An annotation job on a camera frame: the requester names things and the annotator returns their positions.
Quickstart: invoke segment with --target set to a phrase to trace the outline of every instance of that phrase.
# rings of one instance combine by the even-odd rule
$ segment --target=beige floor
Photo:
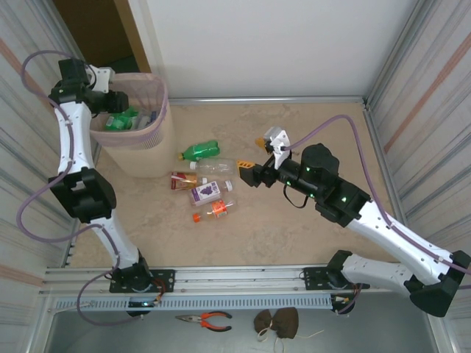
[[[260,164],[267,155],[255,146],[254,139],[269,127],[283,126],[295,142],[329,117],[348,114],[357,124],[372,179],[390,210],[359,104],[205,105],[172,107],[171,111],[179,150],[217,139],[222,157]],[[348,123],[338,121],[311,141],[319,142],[339,158],[341,177],[369,192]],[[187,163],[177,163],[176,168],[187,168]],[[279,183],[271,189],[263,185],[250,188],[236,180],[233,196],[238,209],[225,219],[194,224],[185,192],[169,190],[167,176],[129,177],[104,151],[97,169],[115,188],[119,218],[152,266],[316,264],[326,263],[338,249],[376,260],[393,260],[367,239],[322,218],[314,210],[313,201],[303,210],[292,207],[283,198]],[[295,203],[303,199],[294,190],[288,194]],[[71,265],[109,266],[110,257],[93,233],[84,234],[77,241]]]

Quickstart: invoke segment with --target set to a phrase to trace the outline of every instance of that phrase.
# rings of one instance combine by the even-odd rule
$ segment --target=clear plastic bottle
[[[193,214],[193,222],[198,223],[200,221],[212,221],[220,219],[227,215],[228,212],[234,212],[236,210],[237,203],[234,199],[223,198],[210,204],[206,204],[201,207],[199,212]]]
[[[205,158],[199,162],[190,162],[190,169],[201,174],[231,175],[236,172],[235,160],[224,158]]]
[[[223,193],[228,193],[232,190],[233,184],[230,180],[225,182],[209,182],[189,190],[188,196],[193,206],[201,206],[202,204],[208,204],[220,199]]]

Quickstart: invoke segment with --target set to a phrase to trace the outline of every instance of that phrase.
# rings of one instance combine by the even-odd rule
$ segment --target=pliers
[[[213,326],[205,321],[206,318],[211,318],[213,316],[224,316],[226,318],[233,317],[232,315],[225,313],[224,311],[211,311],[210,313],[203,313],[201,315],[180,315],[180,316],[175,316],[175,318],[178,318],[179,320],[183,320],[186,322],[200,323],[201,327],[206,327],[207,329],[210,329],[211,331],[214,331],[214,332],[226,332],[232,329],[231,326],[225,326],[225,327]]]

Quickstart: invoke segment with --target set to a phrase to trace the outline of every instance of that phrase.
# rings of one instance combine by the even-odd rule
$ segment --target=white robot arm
[[[385,214],[387,223],[367,193],[339,177],[339,160],[322,144],[306,147],[300,164],[291,159],[288,146],[285,130],[277,126],[269,129],[263,136],[263,147],[272,156],[263,166],[239,163],[241,178],[250,186],[263,182],[271,187],[279,181],[285,188],[298,190],[314,199],[316,210],[327,220],[363,235],[400,261],[374,261],[341,250],[327,265],[329,280],[339,288],[349,282],[393,290],[410,296],[425,312],[444,316],[464,276],[463,271],[451,268],[447,262],[467,268],[471,257],[440,249]],[[310,275],[305,270],[305,277]]]
[[[151,273],[138,248],[131,243],[116,215],[116,195],[111,184],[95,169],[91,155],[90,123],[92,114],[119,113],[128,108],[127,96],[109,90],[111,68],[95,68],[81,60],[59,61],[62,80],[52,89],[54,100],[68,116],[55,109],[60,129],[61,158],[58,173],[67,175],[51,188],[68,214],[93,228],[113,259],[116,254],[103,233],[109,233],[118,249],[120,263],[112,276],[115,283],[134,291],[148,290]],[[67,169],[73,151],[72,167]]]

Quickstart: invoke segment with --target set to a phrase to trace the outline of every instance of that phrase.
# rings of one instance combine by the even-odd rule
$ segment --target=green plastic bottle
[[[129,130],[136,116],[138,116],[138,111],[133,107],[129,107],[122,113],[111,114],[105,124],[105,130]]]
[[[205,143],[198,143],[186,149],[178,155],[179,160],[192,160],[194,162],[202,158],[214,157],[219,154],[218,141],[211,140]]]

